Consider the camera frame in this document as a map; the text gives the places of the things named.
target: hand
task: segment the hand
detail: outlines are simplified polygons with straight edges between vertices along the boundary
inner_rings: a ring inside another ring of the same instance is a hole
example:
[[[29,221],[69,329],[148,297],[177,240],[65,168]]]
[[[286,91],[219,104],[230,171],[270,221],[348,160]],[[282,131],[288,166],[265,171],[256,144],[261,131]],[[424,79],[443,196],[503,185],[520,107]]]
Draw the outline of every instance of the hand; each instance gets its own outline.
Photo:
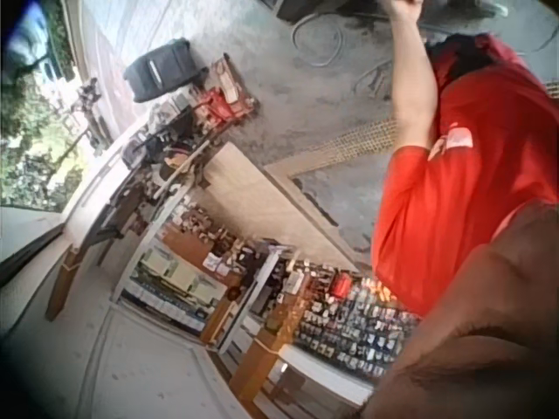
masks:
[[[421,15],[423,0],[381,0],[384,10],[391,20],[405,20],[416,23]]]

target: red polo shirt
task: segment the red polo shirt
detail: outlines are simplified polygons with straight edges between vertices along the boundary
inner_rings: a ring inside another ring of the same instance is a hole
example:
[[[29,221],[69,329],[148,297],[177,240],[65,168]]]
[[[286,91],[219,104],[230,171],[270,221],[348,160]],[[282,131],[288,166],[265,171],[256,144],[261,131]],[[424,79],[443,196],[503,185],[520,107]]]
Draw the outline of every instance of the red polo shirt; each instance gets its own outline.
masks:
[[[523,204],[559,203],[559,112],[517,59],[452,82],[439,105],[433,150],[392,156],[372,251],[377,277],[422,316]]]

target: person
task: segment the person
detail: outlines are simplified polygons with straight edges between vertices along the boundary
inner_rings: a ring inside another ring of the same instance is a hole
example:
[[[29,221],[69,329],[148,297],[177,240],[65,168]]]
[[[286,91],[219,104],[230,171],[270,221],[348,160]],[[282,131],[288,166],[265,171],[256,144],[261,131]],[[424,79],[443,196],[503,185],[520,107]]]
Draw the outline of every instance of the person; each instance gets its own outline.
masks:
[[[422,2],[383,3],[397,137],[372,259],[423,320],[356,417],[559,417],[559,111],[497,39],[428,52]]]

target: black bag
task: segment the black bag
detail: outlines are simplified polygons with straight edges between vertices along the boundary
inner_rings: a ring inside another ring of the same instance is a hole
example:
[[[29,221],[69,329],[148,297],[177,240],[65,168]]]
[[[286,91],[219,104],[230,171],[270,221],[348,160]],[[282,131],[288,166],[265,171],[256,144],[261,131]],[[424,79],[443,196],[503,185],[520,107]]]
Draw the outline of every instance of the black bag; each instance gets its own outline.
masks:
[[[134,102],[142,103],[188,85],[198,74],[190,42],[180,38],[137,58],[123,77],[134,92]]]

